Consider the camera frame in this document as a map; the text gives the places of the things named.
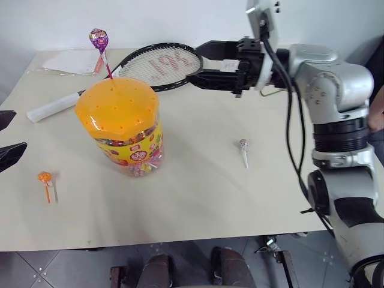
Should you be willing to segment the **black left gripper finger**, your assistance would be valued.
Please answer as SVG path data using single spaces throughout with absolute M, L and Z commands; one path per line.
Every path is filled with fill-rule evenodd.
M 15 115 L 16 112 L 14 110 L 0 111 L 0 131 L 6 129 L 9 126 Z
M 0 172 L 15 165 L 22 157 L 28 144 L 26 142 L 2 147 L 0 150 Z

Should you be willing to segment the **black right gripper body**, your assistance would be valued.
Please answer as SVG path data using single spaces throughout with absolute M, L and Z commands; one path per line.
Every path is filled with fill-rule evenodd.
M 239 40 L 236 48 L 239 64 L 232 93 L 241 98 L 242 92 L 255 87 L 260 79 L 265 54 L 261 51 L 260 41 L 249 37 Z

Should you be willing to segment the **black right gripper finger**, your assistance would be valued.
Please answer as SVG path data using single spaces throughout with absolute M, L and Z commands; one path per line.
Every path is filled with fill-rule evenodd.
M 213 61 L 237 59 L 237 41 L 211 40 L 195 48 L 195 52 L 202 57 Z
M 186 79 L 200 89 L 239 92 L 238 77 L 233 72 L 201 70 L 187 75 Z

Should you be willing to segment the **bystander bare hand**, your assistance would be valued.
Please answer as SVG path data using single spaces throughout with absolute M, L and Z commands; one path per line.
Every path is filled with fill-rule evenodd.
M 383 129 L 383 107 L 384 103 L 382 86 L 370 104 L 370 110 L 367 118 L 369 128 L 373 133 Z

